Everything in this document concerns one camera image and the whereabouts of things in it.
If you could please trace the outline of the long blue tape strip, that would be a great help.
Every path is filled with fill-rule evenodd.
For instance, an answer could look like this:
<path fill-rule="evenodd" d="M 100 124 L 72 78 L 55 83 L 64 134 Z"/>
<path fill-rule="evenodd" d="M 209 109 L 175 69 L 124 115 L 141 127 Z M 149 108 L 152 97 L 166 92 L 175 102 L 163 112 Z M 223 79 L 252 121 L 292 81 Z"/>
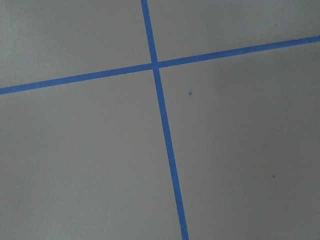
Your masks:
<path fill-rule="evenodd" d="M 162 79 L 159 67 L 159 61 L 157 56 L 156 44 L 154 39 L 151 15 L 149 10 L 148 1 L 141 0 L 142 14 L 145 25 L 146 37 L 148 42 L 148 49 L 151 61 L 151 67 L 153 72 L 153 78 L 155 83 L 155 89 L 157 94 L 157 101 L 159 106 L 163 136 L 165 141 L 165 147 L 167 152 L 169 170 L 171 175 L 171 182 L 174 192 L 178 222 L 180 227 L 181 238 L 183 240 L 189 239 L 188 225 L 185 216 L 183 197 L 181 192 L 181 186 L 179 181 L 179 174 L 176 165 L 175 152 L 172 143 L 172 136 L 170 131 L 170 124 L 168 120 L 165 96 L 163 92 Z"/>

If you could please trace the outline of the crossing blue tape strip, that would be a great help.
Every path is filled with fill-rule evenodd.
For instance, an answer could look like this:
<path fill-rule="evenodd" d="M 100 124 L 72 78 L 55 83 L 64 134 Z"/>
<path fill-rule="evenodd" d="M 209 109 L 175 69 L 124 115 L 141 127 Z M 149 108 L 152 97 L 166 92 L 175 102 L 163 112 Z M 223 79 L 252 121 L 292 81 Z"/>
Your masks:
<path fill-rule="evenodd" d="M 273 43 L 254 45 L 249 47 L 224 50 L 219 52 L 212 52 L 212 53 L 164 60 L 164 61 L 158 62 L 156 66 L 161 69 L 161 68 L 185 65 L 185 64 L 196 63 L 196 62 L 233 57 L 237 55 L 245 55 L 245 54 L 250 54 L 255 52 L 262 52 L 262 51 L 269 51 L 269 50 L 280 49 L 280 48 L 294 47 L 299 45 L 313 44 L 313 43 L 318 43 L 319 41 L 320 41 L 319 36 L 311 36 L 311 37 L 305 37 L 300 39 L 292 39 L 292 40 L 286 40 L 286 41 L 280 41 L 280 42 L 273 42 Z M 148 71 L 152 69 L 153 69 L 152 63 L 115 68 L 115 69 L 91 72 L 91 73 L 80 74 L 75 76 L 68 76 L 68 77 L 62 77 L 62 78 L 56 78 L 56 79 L 50 79 L 50 80 L 44 80 L 44 81 L 38 81 L 38 82 L 32 82 L 32 83 L 26 83 L 26 84 L 20 84 L 20 85 L 8 86 L 8 87 L 2 87 L 0 89 L 0 94 L 7 95 L 12 93 L 72 84 L 77 82 L 84 82 L 84 81 L 95 80 L 100 78 L 107 78 L 107 77 L 131 74 L 136 72 L 143 72 L 143 71 Z"/>

